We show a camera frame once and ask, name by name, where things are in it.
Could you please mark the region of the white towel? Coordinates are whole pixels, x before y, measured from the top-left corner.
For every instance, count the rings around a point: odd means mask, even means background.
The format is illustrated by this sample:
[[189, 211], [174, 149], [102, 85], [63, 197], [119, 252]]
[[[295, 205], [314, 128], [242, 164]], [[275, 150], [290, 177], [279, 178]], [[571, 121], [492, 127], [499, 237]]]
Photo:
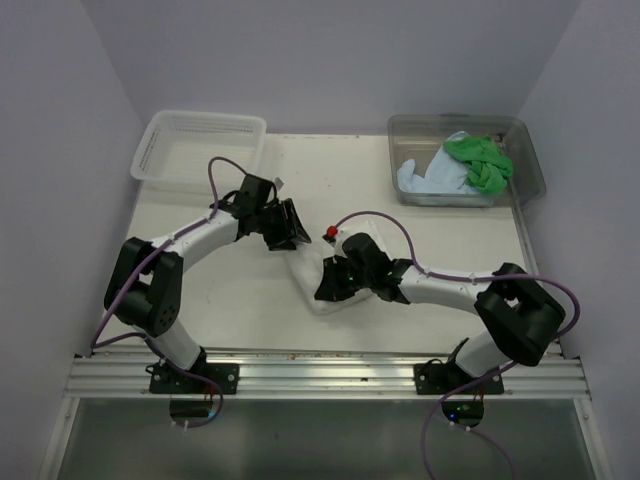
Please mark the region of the white towel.
[[357, 292], [353, 297], [338, 302], [315, 299], [315, 293], [320, 286], [323, 275], [323, 260], [333, 257], [336, 252], [342, 254], [342, 243], [356, 233], [368, 234], [384, 253], [390, 253], [376, 224], [366, 220], [352, 225], [339, 226], [334, 244], [318, 238], [309, 244], [299, 244], [294, 251], [289, 251], [285, 254], [289, 270], [297, 282], [307, 306], [314, 315], [333, 314], [365, 301], [373, 295], [370, 290], [364, 289]]

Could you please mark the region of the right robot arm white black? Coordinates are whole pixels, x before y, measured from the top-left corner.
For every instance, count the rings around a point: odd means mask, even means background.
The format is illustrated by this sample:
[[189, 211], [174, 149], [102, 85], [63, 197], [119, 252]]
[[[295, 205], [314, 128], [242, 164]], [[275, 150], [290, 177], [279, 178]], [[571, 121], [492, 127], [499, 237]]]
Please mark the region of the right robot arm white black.
[[524, 270], [503, 264], [486, 284], [426, 275], [408, 259], [352, 253], [323, 260], [316, 300], [337, 303], [369, 290], [390, 303], [434, 304], [477, 315], [485, 331], [450, 354], [445, 379], [468, 392], [508, 362], [536, 366], [564, 323], [564, 308]]

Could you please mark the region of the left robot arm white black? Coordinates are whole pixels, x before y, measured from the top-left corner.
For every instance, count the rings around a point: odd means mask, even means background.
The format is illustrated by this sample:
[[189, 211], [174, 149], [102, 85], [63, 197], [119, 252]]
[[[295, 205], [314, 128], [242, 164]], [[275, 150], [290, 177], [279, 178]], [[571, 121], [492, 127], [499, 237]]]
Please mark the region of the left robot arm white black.
[[219, 201], [176, 232], [153, 241], [128, 239], [105, 293], [98, 330], [116, 317], [173, 368], [175, 384], [189, 393], [201, 390], [208, 379], [206, 353], [179, 320], [183, 276], [211, 253], [252, 234], [270, 251], [294, 251], [311, 242], [290, 199], [248, 206]]

